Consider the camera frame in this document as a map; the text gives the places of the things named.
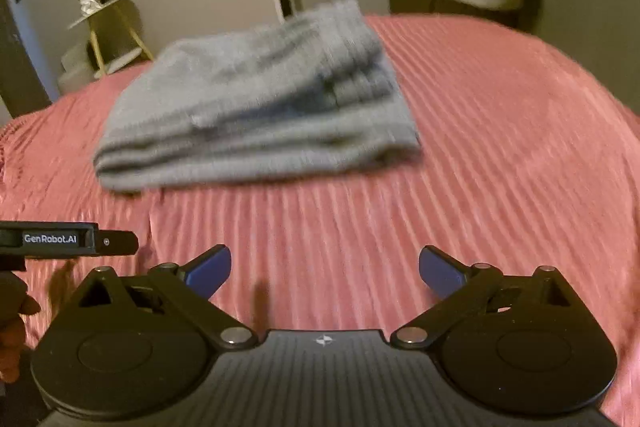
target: doorway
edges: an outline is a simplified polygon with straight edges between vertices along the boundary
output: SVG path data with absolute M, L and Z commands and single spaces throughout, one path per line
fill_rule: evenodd
M 14 118 L 51 104 L 24 50 L 7 0 L 0 0 L 0 98 Z

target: finger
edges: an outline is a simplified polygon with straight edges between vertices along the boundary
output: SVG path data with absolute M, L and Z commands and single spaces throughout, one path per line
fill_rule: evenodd
M 20 365 L 21 347 L 1 347 L 0 348 L 0 373 L 10 371 Z
M 20 317 L 11 319 L 0 329 L 1 347 L 22 347 L 26 339 L 27 333 L 24 329 L 24 322 Z
M 22 306 L 20 306 L 20 313 L 22 315 L 35 315 L 42 308 L 33 297 L 27 295 L 22 302 Z
M 14 383 L 20 377 L 20 368 L 13 367 L 6 371 L 0 371 L 0 380 L 6 383 Z

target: pink bedspread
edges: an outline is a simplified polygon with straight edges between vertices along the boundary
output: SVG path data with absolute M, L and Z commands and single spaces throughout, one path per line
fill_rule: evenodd
M 397 328 L 433 303 L 417 272 L 425 244 L 508 274 L 553 264 L 618 352 L 605 412 L 640 425 L 636 118 L 537 39 L 469 18 L 369 21 L 417 120 L 421 165 L 107 193 L 92 153 L 111 104 L 140 66 L 0 131 L 0 219 L 97 221 L 138 234 L 137 256 L 84 259 L 76 282 L 100 264 L 143 272 L 226 243 L 234 268 L 214 302 L 259 330 Z M 29 263 L 24 278 L 44 305 L 28 322 L 32 340 L 50 321 L 46 285 L 62 265 Z

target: fabric fold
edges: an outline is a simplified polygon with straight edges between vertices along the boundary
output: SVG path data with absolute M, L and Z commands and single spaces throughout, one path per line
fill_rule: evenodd
M 112 190 L 368 169 L 418 153 L 355 0 L 167 48 L 116 100 L 94 156 Z

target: metal screw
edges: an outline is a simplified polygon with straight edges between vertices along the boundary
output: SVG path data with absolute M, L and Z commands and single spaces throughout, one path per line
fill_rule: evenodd
M 396 338 L 404 344 L 420 344 L 428 336 L 428 333 L 422 328 L 415 327 L 402 328 L 396 332 Z
M 237 327 L 237 328 L 226 328 L 221 334 L 220 338 L 226 342 L 227 344 L 232 344 L 233 346 L 237 346 L 239 344 L 244 344 L 251 340 L 253 333 L 247 328 Z

